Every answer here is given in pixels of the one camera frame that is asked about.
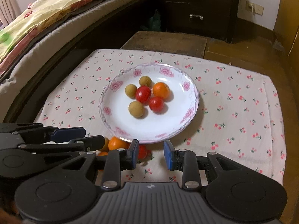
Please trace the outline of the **orange tangerine front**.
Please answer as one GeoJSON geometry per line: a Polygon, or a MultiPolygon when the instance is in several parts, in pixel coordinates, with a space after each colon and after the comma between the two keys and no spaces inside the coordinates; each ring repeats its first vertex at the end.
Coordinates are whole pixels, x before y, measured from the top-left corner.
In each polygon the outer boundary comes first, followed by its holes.
{"type": "Polygon", "coordinates": [[[97,166],[97,169],[99,171],[104,170],[106,160],[107,160],[107,156],[108,156],[108,152],[100,152],[100,153],[97,154],[96,166],[97,166]]]}

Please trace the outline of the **orange tangerine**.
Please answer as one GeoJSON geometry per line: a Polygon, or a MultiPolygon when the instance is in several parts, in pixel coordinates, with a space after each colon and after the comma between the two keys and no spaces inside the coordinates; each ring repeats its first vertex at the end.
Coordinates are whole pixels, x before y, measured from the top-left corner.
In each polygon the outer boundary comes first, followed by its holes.
{"type": "Polygon", "coordinates": [[[108,152],[100,152],[100,153],[97,154],[96,166],[97,166],[97,169],[99,171],[104,170],[106,160],[107,160],[107,156],[108,156],[108,152]]]}
{"type": "Polygon", "coordinates": [[[156,97],[160,97],[162,99],[166,99],[170,95],[170,88],[167,84],[163,82],[155,83],[152,87],[152,93],[156,97]]]}
{"type": "Polygon", "coordinates": [[[127,149],[129,148],[130,144],[128,142],[125,142],[115,136],[113,136],[110,141],[108,142],[108,149],[110,151],[117,150],[119,148],[127,149]]]}

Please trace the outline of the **red tomato front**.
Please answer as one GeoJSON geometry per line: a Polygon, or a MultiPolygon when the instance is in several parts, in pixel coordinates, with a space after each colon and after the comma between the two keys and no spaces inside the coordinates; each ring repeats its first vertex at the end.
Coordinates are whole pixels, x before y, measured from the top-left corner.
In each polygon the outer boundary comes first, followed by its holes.
{"type": "Polygon", "coordinates": [[[139,145],[138,160],[143,160],[147,156],[146,145],[139,145]]]}

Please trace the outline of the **red tomato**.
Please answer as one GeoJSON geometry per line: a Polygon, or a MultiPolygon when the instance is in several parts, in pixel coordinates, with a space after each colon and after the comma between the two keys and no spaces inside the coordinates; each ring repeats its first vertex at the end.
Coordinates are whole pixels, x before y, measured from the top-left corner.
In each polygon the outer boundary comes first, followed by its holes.
{"type": "Polygon", "coordinates": [[[150,100],[149,100],[149,108],[157,113],[157,112],[160,112],[164,107],[164,101],[162,98],[160,97],[152,97],[150,100]]]}
{"type": "Polygon", "coordinates": [[[143,160],[147,156],[146,145],[139,145],[138,160],[143,160]]]}
{"type": "Polygon", "coordinates": [[[135,98],[137,101],[144,104],[149,100],[151,94],[152,92],[148,86],[141,86],[137,89],[135,98]]]}

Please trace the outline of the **tan longan front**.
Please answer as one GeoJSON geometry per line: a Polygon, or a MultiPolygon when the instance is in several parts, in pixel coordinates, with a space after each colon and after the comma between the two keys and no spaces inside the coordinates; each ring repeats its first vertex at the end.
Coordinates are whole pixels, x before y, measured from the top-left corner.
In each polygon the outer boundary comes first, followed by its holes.
{"type": "Polygon", "coordinates": [[[129,113],[135,118],[140,118],[144,114],[144,106],[139,101],[131,102],[129,104],[128,110],[129,110],[129,113]]]}

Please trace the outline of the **red tomato back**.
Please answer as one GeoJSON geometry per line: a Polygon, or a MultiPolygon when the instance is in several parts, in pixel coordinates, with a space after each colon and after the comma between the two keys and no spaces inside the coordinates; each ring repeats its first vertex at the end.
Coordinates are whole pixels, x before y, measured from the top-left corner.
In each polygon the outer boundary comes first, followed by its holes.
{"type": "Polygon", "coordinates": [[[151,94],[152,92],[148,86],[141,86],[137,89],[135,98],[137,101],[144,104],[149,100],[151,94]]]}

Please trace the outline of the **orange tangerine back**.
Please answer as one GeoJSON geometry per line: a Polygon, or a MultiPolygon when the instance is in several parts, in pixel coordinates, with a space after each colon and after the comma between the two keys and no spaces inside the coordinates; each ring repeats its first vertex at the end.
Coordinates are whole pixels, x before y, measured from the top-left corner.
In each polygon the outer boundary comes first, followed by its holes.
{"type": "Polygon", "coordinates": [[[167,84],[163,82],[155,83],[152,87],[152,93],[156,97],[160,97],[162,99],[166,99],[170,95],[170,88],[167,84]]]}

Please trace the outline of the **tan longan back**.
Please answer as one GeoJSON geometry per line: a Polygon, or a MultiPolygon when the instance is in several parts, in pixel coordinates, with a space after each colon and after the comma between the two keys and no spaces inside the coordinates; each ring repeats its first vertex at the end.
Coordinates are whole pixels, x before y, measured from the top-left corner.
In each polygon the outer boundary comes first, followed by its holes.
{"type": "Polygon", "coordinates": [[[147,86],[147,87],[150,87],[151,84],[152,84],[152,80],[151,80],[150,77],[148,77],[148,76],[142,76],[142,77],[139,79],[139,84],[140,84],[140,86],[147,86]]]}

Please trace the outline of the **white floral plate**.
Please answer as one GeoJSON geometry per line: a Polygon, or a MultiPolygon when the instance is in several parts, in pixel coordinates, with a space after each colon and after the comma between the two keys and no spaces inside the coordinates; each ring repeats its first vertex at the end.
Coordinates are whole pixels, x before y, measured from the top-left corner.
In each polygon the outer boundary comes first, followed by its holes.
{"type": "Polygon", "coordinates": [[[99,114],[117,138],[152,144],[185,130],[199,104],[198,89],[186,72],[150,63],[126,69],[109,82],[99,99],[99,114]]]}

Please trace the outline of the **grey bed mattress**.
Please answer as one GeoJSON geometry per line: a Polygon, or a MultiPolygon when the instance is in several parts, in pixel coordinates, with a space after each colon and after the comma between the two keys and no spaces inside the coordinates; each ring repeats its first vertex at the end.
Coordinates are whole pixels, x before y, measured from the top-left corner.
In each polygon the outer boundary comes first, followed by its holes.
{"type": "Polygon", "coordinates": [[[1,80],[1,122],[31,122],[46,94],[86,56],[100,26],[146,0],[95,0],[50,27],[1,80]]]}

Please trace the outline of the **cherry print tablecloth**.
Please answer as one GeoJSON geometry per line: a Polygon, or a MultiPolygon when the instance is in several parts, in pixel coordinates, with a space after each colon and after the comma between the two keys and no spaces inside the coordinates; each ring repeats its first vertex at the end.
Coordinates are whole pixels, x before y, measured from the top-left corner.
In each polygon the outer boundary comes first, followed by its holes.
{"type": "Polygon", "coordinates": [[[183,70],[200,96],[194,120],[171,141],[205,156],[215,151],[281,183],[286,145],[277,90],[268,76],[196,57],[133,50],[96,50],[47,97],[35,121],[45,126],[86,129],[87,136],[112,137],[99,114],[107,84],[129,70],[138,84],[143,63],[183,70]]]}

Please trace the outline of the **floral quilt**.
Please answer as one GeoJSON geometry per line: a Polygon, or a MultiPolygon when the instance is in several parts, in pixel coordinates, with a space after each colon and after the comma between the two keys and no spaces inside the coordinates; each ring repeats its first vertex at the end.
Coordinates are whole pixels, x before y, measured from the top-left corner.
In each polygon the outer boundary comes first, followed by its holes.
{"type": "Polygon", "coordinates": [[[1,30],[1,74],[12,67],[30,41],[52,24],[93,0],[36,0],[1,30]]]}

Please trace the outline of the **dark wooden nightstand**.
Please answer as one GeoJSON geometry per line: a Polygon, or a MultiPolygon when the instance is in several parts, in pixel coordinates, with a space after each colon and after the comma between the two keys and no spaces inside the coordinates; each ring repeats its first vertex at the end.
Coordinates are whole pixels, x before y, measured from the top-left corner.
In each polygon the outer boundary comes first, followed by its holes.
{"type": "Polygon", "coordinates": [[[231,43],[239,0],[157,0],[161,30],[231,43]]]}

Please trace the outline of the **yellow wooden wardrobe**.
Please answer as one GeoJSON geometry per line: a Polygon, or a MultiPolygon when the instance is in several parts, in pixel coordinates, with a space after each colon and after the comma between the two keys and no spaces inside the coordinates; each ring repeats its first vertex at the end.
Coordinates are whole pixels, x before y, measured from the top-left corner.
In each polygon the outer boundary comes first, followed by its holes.
{"type": "Polygon", "coordinates": [[[274,33],[286,55],[298,54],[298,0],[280,0],[274,33]]]}

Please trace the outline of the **wall power outlet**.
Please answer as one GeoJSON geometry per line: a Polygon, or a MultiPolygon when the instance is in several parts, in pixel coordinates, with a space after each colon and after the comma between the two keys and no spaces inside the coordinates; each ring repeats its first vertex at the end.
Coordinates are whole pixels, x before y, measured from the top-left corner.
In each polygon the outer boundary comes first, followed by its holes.
{"type": "Polygon", "coordinates": [[[247,11],[250,11],[253,14],[258,14],[260,16],[263,15],[264,7],[261,6],[261,5],[258,5],[258,4],[252,3],[250,1],[247,1],[245,8],[246,8],[247,11]]]}

